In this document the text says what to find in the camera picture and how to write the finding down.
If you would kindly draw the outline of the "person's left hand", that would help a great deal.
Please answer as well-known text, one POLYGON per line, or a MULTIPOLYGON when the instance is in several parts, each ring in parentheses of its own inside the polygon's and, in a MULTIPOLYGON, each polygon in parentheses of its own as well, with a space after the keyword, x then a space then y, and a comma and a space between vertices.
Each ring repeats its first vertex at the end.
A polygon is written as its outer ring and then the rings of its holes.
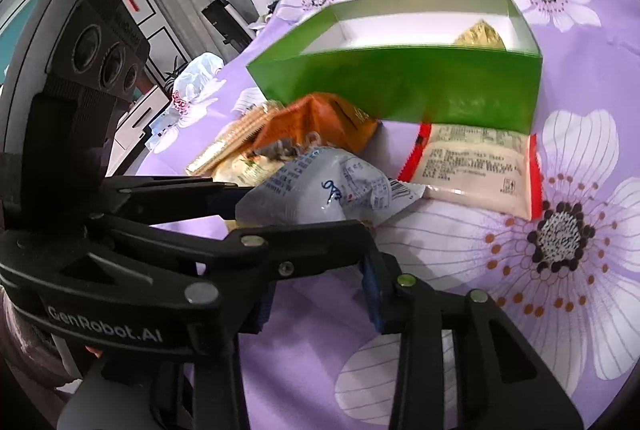
POLYGON ((103 354, 102 350, 93 348, 92 346, 86 346, 86 350, 93 354, 96 358, 100 358, 103 354))

